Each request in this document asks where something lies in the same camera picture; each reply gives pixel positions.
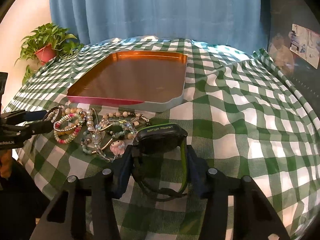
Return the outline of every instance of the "tablecloth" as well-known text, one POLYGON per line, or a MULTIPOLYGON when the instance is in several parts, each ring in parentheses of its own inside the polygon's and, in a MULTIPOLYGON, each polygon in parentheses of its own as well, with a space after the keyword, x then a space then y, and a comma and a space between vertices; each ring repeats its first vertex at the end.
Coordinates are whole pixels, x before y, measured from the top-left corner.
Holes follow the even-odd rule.
MULTIPOLYGON (((66 93, 98 61, 120 50, 174 51, 188 56, 184 103, 163 113, 146 113, 154 116, 152 124, 179 124, 188 132, 188 143, 210 167, 227 176, 253 177, 291 238, 299 237, 319 211, 320 122, 263 49, 248 56, 230 47, 203 42, 146 39, 84 47, 73 58, 53 60, 43 66, 5 111, 48 110, 69 105, 95 107, 99 116, 110 112, 105 106, 70 103, 66 93)), ((53 198, 68 176, 93 176, 110 165, 95 156, 84 155, 79 140, 59 145, 51 132, 33 136, 18 151, 26 170, 47 197, 53 198)), ((179 155, 149 156, 145 162, 148 182, 180 188, 179 155)), ((143 195, 130 178, 123 197, 113 200, 122 239, 198 239, 206 200, 200 200, 190 185, 187 192, 181 199, 155 202, 143 195)), ((228 206, 226 238, 230 239, 231 197, 228 206)), ((87 226, 92 231, 89 204, 87 211, 87 226)))

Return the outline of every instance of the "watch face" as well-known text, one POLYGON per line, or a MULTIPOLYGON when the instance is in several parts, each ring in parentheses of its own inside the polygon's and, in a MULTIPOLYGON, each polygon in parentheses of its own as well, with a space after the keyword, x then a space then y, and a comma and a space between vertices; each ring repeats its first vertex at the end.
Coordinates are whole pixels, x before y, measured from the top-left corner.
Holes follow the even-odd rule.
POLYGON ((140 130, 133 141, 141 153, 165 153, 180 146, 187 132, 177 124, 162 124, 140 130))

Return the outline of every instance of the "red flower pot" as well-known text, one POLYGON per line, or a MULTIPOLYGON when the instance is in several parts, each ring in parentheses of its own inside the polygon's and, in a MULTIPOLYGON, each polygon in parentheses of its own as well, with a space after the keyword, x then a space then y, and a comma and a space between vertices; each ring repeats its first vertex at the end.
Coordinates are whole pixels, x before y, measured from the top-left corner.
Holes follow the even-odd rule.
POLYGON ((56 56, 56 52, 51 48, 51 44, 43 47, 42 49, 35 52, 38 59, 41 61, 41 64, 44 65, 50 59, 53 59, 56 56))

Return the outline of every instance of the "pearl bead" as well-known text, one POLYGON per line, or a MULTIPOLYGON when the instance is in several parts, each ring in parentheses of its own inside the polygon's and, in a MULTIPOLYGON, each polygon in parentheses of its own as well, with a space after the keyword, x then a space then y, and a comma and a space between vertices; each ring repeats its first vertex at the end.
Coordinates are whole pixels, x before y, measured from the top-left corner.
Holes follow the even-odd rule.
POLYGON ((93 121, 92 120, 88 120, 87 121, 87 126, 91 126, 91 125, 94 125, 93 121))
POLYGON ((90 125, 90 126, 88 126, 87 130, 88 130, 89 132, 94 132, 94 131, 95 131, 95 128, 93 127, 93 125, 90 125))

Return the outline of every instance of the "white wall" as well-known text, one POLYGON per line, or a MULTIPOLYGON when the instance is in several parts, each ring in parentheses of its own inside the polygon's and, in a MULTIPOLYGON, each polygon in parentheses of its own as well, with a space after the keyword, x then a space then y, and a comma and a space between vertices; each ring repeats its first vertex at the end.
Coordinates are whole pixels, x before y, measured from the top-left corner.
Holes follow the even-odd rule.
POLYGON ((8 72, 8 80, 2 97, 3 106, 11 101, 21 88, 27 64, 35 68, 35 62, 19 60, 21 39, 36 27, 51 22, 49 0, 15 0, 0 23, 0 72, 8 72))

